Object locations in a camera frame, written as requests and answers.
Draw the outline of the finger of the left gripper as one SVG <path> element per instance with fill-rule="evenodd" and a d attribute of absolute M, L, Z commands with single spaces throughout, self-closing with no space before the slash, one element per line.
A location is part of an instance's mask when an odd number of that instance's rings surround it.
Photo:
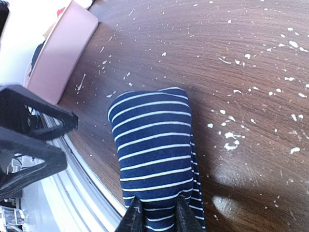
<path fill-rule="evenodd" d="M 0 199 L 67 168 L 62 149 L 1 127 Z"/>
<path fill-rule="evenodd" d="M 45 127 L 42 116 L 59 121 Z M 78 129 L 78 117 L 35 95 L 22 85 L 0 86 L 0 126 L 38 140 L 53 140 Z"/>

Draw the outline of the pink plastic organizer box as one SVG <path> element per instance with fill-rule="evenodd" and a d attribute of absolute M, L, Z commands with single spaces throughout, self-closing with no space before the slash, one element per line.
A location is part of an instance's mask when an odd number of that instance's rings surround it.
<path fill-rule="evenodd" d="M 24 87 L 50 104 L 58 104 L 81 54 L 98 27 L 98 19 L 72 0 L 51 27 Z"/>

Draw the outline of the red white-trimmed underwear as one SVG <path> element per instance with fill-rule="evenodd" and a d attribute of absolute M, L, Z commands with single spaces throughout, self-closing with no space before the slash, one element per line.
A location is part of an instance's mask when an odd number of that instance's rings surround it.
<path fill-rule="evenodd" d="M 57 13 L 56 13 L 57 17 L 60 17 L 63 14 L 63 12 L 65 11 L 65 9 L 66 9 L 66 7 L 63 7 L 61 9 L 57 10 Z"/>

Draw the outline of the striped navy underwear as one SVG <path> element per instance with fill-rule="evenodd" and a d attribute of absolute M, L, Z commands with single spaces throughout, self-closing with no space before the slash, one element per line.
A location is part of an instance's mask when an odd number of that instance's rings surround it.
<path fill-rule="evenodd" d="M 188 94 L 178 87 L 129 91 L 108 110 L 125 206 L 138 198 L 147 232 L 176 231 L 176 203 L 184 198 L 206 227 Z"/>

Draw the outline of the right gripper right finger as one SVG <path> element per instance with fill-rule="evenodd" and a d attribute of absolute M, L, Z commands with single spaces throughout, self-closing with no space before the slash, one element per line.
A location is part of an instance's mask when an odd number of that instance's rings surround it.
<path fill-rule="evenodd" d="M 176 204 L 176 231 L 177 232 L 204 232 L 195 218 L 184 197 L 179 197 Z"/>

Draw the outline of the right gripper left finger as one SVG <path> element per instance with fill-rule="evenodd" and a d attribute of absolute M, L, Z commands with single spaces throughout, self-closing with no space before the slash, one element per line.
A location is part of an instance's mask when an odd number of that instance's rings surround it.
<path fill-rule="evenodd" d="M 144 215 L 142 202 L 134 197 L 126 214 L 123 216 L 115 232 L 143 232 Z"/>

